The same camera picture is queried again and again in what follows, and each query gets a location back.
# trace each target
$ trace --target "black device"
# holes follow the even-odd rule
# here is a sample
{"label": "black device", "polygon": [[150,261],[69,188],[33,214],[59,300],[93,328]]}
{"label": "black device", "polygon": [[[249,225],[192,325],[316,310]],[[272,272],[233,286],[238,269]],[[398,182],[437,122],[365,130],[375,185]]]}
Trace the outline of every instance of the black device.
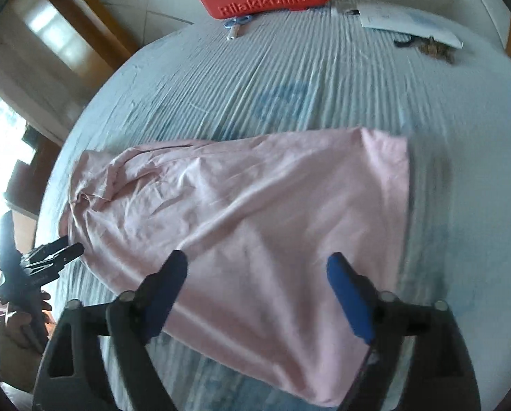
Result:
{"label": "black device", "polygon": [[[50,341],[34,391],[35,411],[117,411],[98,336],[114,346],[136,411],[177,411],[145,350],[158,335],[187,276],[175,250],[136,292],[85,307],[68,303]],[[369,345],[358,377],[339,411],[379,411],[392,382],[405,336],[416,336],[408,379],[397,411],[479,411],[469,354],[446,303],[414,306],[378,292],[341,254],[328,261],[328,278],[354,333]]]}
{"label": "black device", "polygon": [[84,253],[82,244],[69,245],[67,236],[22,255],[15,247],[12,212],[5,213],[0,223],[0,301],[12,303],[31,315],[29,326],[22,332],[39,353],[48,343],[45,317],[41,310],[41,287],[59,278],[65,265]]}

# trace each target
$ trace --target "scissors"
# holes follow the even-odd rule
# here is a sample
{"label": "scissors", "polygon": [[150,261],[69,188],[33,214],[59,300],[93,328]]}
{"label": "scissors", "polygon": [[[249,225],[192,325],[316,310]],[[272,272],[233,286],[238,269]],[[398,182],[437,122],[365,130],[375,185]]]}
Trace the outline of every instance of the scissors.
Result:
{"label": "scissors", "polygon": [[244,15],[242,17],[233,17],[228,19],[224,26],[225,29],[229,30],[229,35],[227,36],[227,40],[234,40],[238,36],[238,30],[243,24],[248,24],[253,20],[251,15]]}

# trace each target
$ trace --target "blue scissors handle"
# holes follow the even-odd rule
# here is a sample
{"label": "blue scissors handle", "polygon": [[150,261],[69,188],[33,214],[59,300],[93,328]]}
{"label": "blue scissors handle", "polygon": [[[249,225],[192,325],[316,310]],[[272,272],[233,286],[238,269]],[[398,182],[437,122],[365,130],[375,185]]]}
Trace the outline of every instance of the blue scissors handle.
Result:
{"label": "blue scissors handle", "polygon": [[224,26],[226,29],[231,29],[233,26],[238,24],[239,26],[242,26],[243,24],[248,24],[250,21],[252,21],[253,17],[251,15],[243,15],[242,17],[233,17],[228,19]]}

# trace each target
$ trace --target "folded pink fabric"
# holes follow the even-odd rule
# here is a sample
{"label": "folded pink fabric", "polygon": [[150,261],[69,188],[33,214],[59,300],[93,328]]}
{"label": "folded pink fabric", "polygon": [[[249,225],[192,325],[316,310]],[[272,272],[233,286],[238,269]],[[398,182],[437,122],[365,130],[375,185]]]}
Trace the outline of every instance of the folded pink fabric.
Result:
{"label": "folded pink fabric", "polygon": [[171,336],[320,406],[337,406],[367,347],[326,279],[342,252],[394,290],[407,223],[407,141],[363,128],[87,151],[60,233],[110,289],[135,290],[174,249],[189,276]]}

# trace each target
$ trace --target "white paper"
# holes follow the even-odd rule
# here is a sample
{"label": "white paper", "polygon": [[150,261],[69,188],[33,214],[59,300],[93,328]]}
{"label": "white paper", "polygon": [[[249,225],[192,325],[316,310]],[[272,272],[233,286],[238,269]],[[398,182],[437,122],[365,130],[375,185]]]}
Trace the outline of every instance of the white paper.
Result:
{"label": "white paper", "polygon": [[386,3],[359,3],[360,22],[365,28],[391,30],[436,41],[461,49],[463,42],[421,12]]}

